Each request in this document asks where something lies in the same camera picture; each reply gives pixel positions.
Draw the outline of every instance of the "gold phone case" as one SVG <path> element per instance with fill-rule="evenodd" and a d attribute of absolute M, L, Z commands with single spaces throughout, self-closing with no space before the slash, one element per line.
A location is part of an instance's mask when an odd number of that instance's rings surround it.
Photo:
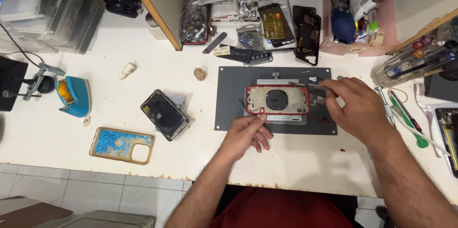
<path fill-rule="evenodd" d="M 89 155 L 145 165 L 151 156 L 154 137 L 151 135 L 99 127 L 95 132 Z M 132 149 L 136 144 L 149 147 L 145 162 L 133 161 Z"/>

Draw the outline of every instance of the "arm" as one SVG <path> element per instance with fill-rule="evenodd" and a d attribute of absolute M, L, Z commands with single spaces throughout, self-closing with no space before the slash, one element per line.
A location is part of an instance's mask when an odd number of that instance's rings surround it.
<path fill-rule="evenodd" d="M 390 217 L 399 228 L 456 227 L 458 214 L 390 125 L 380 96 L 356 78 L 325 80 L 333 120 L 370 151 Z M 335 95 L 345 102 L 341 108 Z"/>
<path fill-rule="evenodd" d="M 272 134 L 263 126 L 267 116 L 235 119 L 220 148 L 203 169 L 196 182 L 178 204 L 164 227 L 208 227 L 215 215 L 221 195 L 234 163 L 250 145 L 261 153 L 259 142 L 269 150 Z"/>

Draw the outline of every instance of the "person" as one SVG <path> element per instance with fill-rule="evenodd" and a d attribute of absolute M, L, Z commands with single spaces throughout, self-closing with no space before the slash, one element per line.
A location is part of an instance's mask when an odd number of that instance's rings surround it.
<path fill-rule="evenodd" d="M 458 227 L 457 212 L 388 122 L 380 96 L 356 78 L 328 79 L 320 85 L 333 91 L 326 97 L 333 120 L 371 152 L 383 199 L 396 227 Z M 345 102 L 344 107 L 337 103 L 336 96 Z M 240 192 L 214 219 L 234 163 L 250 146 L 259 153 L 261 145 L 269 150 L 267 139 L 273 135 L 263 126 L 265 120 L 266 115 L 261 115 L 233 121 L 220 148 L 175 208 L 166 228 L 352 227 L 339 209 L 316 193 L 252 187 Z"/>

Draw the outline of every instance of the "hand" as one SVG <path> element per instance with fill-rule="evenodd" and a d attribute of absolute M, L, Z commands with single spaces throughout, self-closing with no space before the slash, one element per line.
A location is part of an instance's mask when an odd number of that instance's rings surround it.
<path fill-rule="evenodd" d="M 265 114 L 261 114 L 259 117 L 254 115 L 234 119 L 217 154 L 237 161 L 242 158 L 250 145 L 255 147 L 259 153 L 261 153 L 259 143 L 264 146 L 265 150 L 269 150 L 266 137 L 271 139 L 273 135 L 263 126 L 266 119 L 267 115 Z"/>
<path fill-rule="evenodd" d="M 333 120 L 367 147 L 376 145 L 379 141 L 376 138 L 397 133 L 386 118 L 380 96 L 363 81 L 356 78 L 327 79 L 320 85 L 334 91 L 326 96 L 326 106 Z M 337 103 L 335 95 L 345 102 L 343 108 Z"/>

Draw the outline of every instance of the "tiled floor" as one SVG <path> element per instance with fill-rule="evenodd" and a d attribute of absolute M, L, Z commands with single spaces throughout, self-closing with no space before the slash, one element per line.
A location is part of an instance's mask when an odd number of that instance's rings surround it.
<path fill-rule="evenodd" d="M 154 216 L 161 228 L 190 187 L 190 181 L 0 163 L 0 199 L 26 196 L 72 210 L 74 218 L 106 210 Z M 358 197 L 358 205 L 364 228 L 383 227 L 374 210 L 382 199 Z"/>

